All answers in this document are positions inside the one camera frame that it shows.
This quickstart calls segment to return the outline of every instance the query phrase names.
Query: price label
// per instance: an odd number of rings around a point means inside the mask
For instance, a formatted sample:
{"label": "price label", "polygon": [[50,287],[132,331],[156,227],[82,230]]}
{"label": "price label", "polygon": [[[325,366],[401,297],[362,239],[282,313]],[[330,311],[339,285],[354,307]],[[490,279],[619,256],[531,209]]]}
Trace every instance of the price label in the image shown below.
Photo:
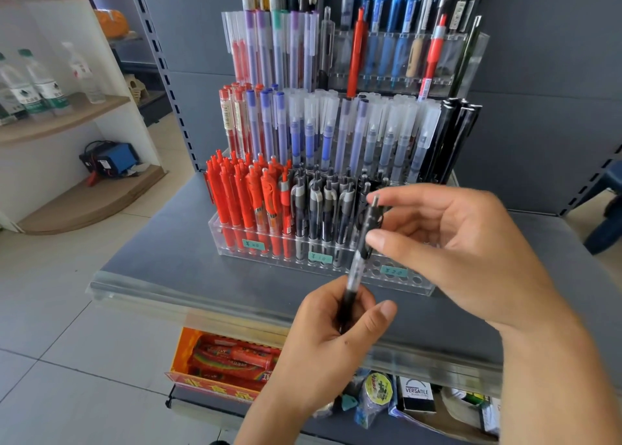
{"label": "price label", "polygon": [[309,261],[321,261],[322,263],[332,263],[333,256],[325,253],[309,252]]}
{"label": "price label", "polygon": [[389,265],[383,265],[380,268],[380,273],[391,276],[399,276],[400,278],[406,278],[408,276],[408,270],[406,268],[390,267]]}
{"label": "price label", "polygon": [[266,246],[264,245],[263,242],[257,242],[256,240],[246,240],[245,238],[243,238],[242,244],[246,248],[256,248],[257,250],[261,250],[261,251],[264,251],[266,249]]}

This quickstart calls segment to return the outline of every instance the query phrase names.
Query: tiled floor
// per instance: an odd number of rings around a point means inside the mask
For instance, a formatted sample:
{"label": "tiled floor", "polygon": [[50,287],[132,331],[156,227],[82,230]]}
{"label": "tiled floor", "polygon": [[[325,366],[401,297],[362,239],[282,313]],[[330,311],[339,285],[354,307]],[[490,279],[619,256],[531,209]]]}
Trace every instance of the tiled floor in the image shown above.
{"label": "tiled floor", "polygon": [[[149,131],[170,173],[125,211],[67,234],[0,233],[3,445],[206,445],[235,436],[164,407],[178,325],[98,308],[85,294],[96,270],[193,174],[173,115]],[[580,237],[608,198],[569,214]],[[622,243],[597,258],[622,287]]]}

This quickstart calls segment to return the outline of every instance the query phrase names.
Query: hand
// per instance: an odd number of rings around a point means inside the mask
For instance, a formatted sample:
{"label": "hand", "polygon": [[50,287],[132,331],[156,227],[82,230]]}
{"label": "hand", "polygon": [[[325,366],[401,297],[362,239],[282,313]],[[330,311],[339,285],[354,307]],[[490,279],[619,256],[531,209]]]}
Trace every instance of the hand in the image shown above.
{"label": "hand", "polygon": [[493,194],[415,184],[379,190],[368,201],[376,194],[393,208],[367,243],[497,330],[528,331],[571,312]]}
{"label": "hand", "polygon": [[353,308],[356,323],[340,336],[335,318],[346,280],[342,276],[307,294],[261,393],[278,394],[303,420],[343,391],[397,313],[393,301],[376,304],[361,286]]}

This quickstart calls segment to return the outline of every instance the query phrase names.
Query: left hand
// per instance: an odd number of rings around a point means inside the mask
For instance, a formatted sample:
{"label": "left hand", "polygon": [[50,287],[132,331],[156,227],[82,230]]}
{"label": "left hand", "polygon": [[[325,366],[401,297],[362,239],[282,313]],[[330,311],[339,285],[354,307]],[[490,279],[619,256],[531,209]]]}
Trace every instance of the left hand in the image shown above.
{"label": "left hand", "polygon": [[343,391],[397,313],[393,301],[376,304],[373,294],[360,286],[353,308],[356,323],[340,336],[335,318],[346,280],[341,276],[307,294],[261,393],[277,394],[302,420]]}

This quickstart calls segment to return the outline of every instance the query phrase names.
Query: orange cardboard box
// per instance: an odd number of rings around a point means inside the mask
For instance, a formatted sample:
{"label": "orange cardboard box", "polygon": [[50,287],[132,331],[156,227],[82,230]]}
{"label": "orange cardboard box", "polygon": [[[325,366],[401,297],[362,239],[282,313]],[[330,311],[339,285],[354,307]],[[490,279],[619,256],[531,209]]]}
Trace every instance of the orange cardboard box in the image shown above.
{"label": "orange cardboard box", "polygon": [[177,342],[177,349],[175,351],[175,357],[173,358],[173,364],[170,366],[170,371],[166,373],[167,377],[182,386],[190,386],[205,391],[208,394],[215,394],[217,396],[225,396],[227,398],[235,399],[245,403],[251,403],[259,395],[259,391],[263,387],[263,384],[257,382],[255,387],[252,382],[247,380],[239,380],[238,378],[229,377],[227,375],[218,375],[217,373],[212,375],[216,379],[201,378],[189,373],[188,359],[192,356],[192,350],[199,338],[205,334],[211,335],[207,332],[197,331],[184,327]]}

